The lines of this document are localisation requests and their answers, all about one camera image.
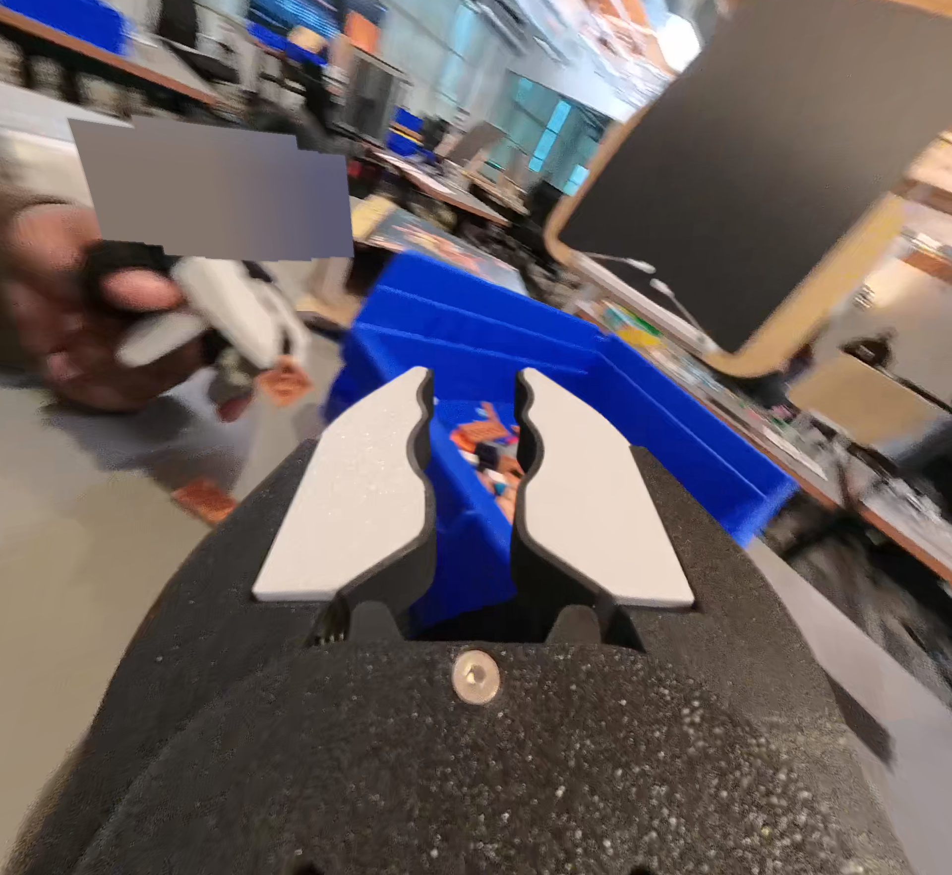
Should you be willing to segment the blue plastic bin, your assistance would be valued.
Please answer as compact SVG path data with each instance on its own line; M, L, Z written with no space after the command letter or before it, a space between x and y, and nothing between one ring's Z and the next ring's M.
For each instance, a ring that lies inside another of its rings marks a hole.
M799 488L617 337L422 255L391 259L344 336L341 358L327 422L408 369L434 373L427 475L437 499L437 568L411 608L417 630L514 596L509 527L450 433L476 420L483 403L514 425L520 369L541 370L646 448L740 546Z

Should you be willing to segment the flat brown board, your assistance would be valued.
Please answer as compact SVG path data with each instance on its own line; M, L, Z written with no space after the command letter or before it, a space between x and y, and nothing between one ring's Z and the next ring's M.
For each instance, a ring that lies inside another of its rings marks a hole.
M224 522L237 507L237 501L230 494L207 479L175 489L172 498L184 511L209 526Z

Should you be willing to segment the black plywood-edged panel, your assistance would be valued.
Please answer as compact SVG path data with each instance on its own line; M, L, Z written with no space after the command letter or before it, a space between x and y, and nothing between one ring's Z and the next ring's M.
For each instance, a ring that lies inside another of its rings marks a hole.
M894 193L950 128L950 17L891 0L744 0L554 208L548 252L644 261L735 378L779 370L887 256Z

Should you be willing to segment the person's left hand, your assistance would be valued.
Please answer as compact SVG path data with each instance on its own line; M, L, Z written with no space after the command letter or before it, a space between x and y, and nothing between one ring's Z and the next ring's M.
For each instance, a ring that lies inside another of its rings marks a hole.
M23 365L64 403L90 412L131 413L187 381L204 366L203 347L186 344L158 361L126 368L115 351L126 312L175 310L176 286L146 271L112 274L101 310L86 296L81 269L100 239L88 207L29 197L2 219L2 319Z

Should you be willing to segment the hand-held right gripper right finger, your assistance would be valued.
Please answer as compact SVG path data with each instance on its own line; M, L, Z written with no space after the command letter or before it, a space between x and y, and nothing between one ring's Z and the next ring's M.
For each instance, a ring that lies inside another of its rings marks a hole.
M539 369L523 369L514 530L583 594L624 607L691 607L695 595L633 447L600 412Z

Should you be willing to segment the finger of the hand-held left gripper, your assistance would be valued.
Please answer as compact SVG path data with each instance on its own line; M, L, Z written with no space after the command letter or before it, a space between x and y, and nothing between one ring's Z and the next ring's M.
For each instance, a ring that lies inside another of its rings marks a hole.
M244 262L182 258L174 281L192 310L255 369L285 359L304 364L310 333L272 278L252 274Z

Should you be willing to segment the pile of loose toy bricks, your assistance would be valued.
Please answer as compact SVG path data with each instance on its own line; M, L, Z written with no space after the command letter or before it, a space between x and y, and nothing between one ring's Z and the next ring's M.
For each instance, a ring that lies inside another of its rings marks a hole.
M505 422L492 404L482 403L474 418L452 427L449 437L496 509L512 524L525 476L519 460L520 427Z

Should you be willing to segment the small brown square brick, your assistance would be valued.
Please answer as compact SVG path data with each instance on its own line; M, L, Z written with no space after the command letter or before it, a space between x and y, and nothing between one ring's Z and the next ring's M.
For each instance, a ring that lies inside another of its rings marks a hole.
M291 356L282 356L271 369L255 379L257 392L271 405L287 408L295 405L314 389L302 365Z

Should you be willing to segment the long wooden desk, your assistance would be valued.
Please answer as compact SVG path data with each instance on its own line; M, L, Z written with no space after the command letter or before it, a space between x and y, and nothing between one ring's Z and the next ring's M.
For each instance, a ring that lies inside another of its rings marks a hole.
M1 32L27 55L54 61L67 72L191 105L223 105L217 92L166 48L134 43L129 55L116 54L6 7L1 8Z

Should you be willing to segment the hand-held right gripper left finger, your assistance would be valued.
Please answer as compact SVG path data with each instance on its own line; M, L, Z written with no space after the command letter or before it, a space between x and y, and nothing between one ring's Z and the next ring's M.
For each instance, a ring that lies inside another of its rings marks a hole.
M415 367L321 434L253 585L260 602L415 602L435 575L433 374Z

